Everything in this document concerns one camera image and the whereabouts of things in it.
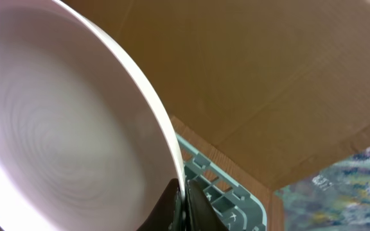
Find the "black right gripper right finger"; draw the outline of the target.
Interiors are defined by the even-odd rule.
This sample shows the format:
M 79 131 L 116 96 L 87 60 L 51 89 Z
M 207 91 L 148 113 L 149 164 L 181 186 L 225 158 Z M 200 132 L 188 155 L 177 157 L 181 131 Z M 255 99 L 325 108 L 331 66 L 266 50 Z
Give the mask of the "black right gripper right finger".
M 195 180 L 186 182 L 186 230 L 228 231 Z

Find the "small pink bowl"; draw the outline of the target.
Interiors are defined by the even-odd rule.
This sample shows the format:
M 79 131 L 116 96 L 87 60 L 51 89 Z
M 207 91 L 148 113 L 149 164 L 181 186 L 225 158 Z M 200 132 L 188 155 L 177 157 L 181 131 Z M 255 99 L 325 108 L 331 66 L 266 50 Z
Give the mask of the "small pink bowl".
M 0 227 L 136 230 L 181 151 L 128 53 L 62 1 L 0 1 Z

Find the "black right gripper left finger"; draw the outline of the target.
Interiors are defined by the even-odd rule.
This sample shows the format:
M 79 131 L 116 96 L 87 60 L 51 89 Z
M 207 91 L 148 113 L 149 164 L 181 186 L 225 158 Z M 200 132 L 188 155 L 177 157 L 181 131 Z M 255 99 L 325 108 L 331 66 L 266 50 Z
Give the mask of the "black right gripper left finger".
M 182 231 L 179 181 L 171 179 L 150 215 L 137 231 Z

